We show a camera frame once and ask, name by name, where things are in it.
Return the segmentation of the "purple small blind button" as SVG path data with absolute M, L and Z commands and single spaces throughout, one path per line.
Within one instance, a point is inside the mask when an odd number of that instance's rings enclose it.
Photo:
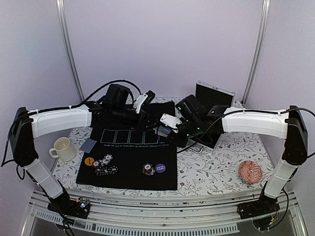
M 157 172 L 157 173 L 159 173 L 159 174 L 161 174 L 161 173 L 163 173 L 163 172 L 165 172 L 166 171 L 166 166 L 164 165 L 164 164 L 157 164 L 156 166 L 155 166 L 155 171 Z

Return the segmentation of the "orange black poker chip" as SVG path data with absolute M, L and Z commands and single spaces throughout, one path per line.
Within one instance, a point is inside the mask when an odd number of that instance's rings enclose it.
M 151 164 L 147 163 L 143 165 L 142 173 L 147 176 L 152 176 L 155 173 L 155 169 Z

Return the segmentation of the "black white chip stack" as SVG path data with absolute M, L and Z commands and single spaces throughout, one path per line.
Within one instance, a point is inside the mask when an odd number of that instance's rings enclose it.
M 96 176 L 114 175 L 118 172 L 117 166 L 110 166 L 113 155 L 106 154 L 102 159 L 93 162 L 94 172 Z

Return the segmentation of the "orange big blind button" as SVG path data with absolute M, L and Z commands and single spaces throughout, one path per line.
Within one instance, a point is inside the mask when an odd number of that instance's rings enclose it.
M 94 162 L 95 162 L 95 160 L 94 160 L 92 157 L 87 157 L 87 158 L 84 160 L 84 163 L 85 163 L 85 165 L 87 165 L 87 166 L 92 166 Z

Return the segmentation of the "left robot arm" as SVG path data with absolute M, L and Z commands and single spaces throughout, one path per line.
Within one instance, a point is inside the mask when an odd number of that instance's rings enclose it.
M 87 214 L 89 204 L 71 200 L 62 184 L 53 176 L 46 165 L 39 160 L 34 139 L 40 136 L 79 127 L 95 127 L 112 121 L 124 125 L 142 127 L 144 120 L 143 106 L 150 104 L 155 93 L 151 90 L 141 93 L 130 104 L 132 97 L 129 88 L 120 85 L 120 80 L 108 82 L 106 94 L 92 101 L 87 97 L 77 105 L 28 111 L 20 107 L 9 129 L 6 148 L 11 148 L 13 161 L 22 167 L 33 182 L 46 194 L 49 209 L 60 214 Z

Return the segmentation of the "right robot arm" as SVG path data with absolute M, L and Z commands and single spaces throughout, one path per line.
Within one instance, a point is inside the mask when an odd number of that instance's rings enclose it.
M 300 108 L 290 106 L 287 110 L 266 111 L 216 105 L 207 111 L 194 95 L 182 99 L 176 108 L 182 115 L 182 124 L 175 126 L 180 147 L 184 147 L 189 138 L 203 138 L 213 133 L 246 132 L 284 139 L 282 157 L 259 199 L 239 204 L 237 212 L 242 218 L 248 218 L 280 209 L 280 192 L 309 157 L 308 133 Z

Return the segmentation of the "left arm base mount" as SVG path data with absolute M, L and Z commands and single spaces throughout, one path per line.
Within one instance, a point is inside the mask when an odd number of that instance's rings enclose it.
M 77 218 L 87 219 L 90 213 L 91 201 L 79 197 L 72 199 L 49 199 L 48 210 L 61 214 L 62 216 L 73 216 Z

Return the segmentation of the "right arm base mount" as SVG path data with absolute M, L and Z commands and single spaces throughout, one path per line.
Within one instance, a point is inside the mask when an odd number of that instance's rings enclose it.
M 253 220 L 254 227 L 260 231 L 268 230 L 273 225 L 276 215 L 280 210 L 277 199 L 260 197 L 256 201 L 245 202 L 237 205 L 237 213 L 241 219 L 248 219 L 267 214 L 264 218 Z

